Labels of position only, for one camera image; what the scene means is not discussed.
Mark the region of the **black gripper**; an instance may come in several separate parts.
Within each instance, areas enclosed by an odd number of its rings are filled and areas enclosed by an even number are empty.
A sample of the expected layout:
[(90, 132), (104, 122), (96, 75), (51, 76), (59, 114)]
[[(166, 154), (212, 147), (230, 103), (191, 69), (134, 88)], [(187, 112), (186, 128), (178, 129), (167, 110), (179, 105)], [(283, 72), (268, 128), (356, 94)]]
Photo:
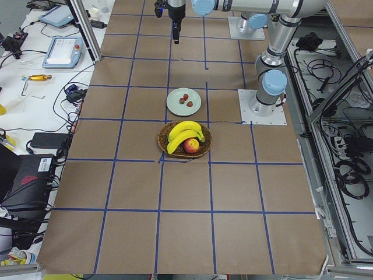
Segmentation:
[(168, 15), (173, 20), (172, 35), (174, 44), (180, 43), (181, 20), (185, 17), (186, 0), (167, 0)]

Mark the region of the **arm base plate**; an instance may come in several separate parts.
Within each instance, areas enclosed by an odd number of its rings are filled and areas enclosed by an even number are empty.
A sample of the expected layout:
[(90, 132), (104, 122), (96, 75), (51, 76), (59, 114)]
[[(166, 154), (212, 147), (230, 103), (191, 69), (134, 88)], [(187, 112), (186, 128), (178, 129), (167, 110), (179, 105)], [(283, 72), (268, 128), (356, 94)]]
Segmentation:
[(235, 40), (265, 40), (263, 28), (253, 29), (249, 26), (248, 20), (241, 17), (228, 17), (230, 38)]
[(280, 96), (276, 103), (264, 105), (256, 98), (257, 90), (239, 89), (241, 122), (247, 125), (287, 125)]

